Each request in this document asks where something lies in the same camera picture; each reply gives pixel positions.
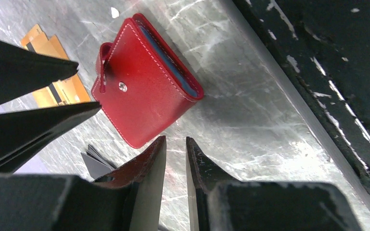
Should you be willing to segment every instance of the gray marble table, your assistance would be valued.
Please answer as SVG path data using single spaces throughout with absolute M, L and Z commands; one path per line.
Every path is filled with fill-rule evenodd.
M 116 18 L 112 7 L 119 12 Z M 370 211 L 280 88 L 272 67 L 218 0 L 0 0 L 0 39 L 20 45 L 28 30 L 40 24 L 48 36 L 59 37 L 71 60 L 80 63 L 79 75 L 89 91 L 100 44 L 112 41 L 124 18 L 137 12 L 182 54 L 206 92 L 204 100 L 163 132 L 168 153 L 162 226 L 190 230 L 185 137 L 191 136 L 205 154 L 240 180 L 337 185 L 363 229 L 370 231 Z M 18 111 L 37 105 L 28 94 L 3 107 Z M 38 155 L 52 173 L 91 180 L 79 155 L 89 143 L 118 166 L 142 151 L 130 148 L 101 111 Z

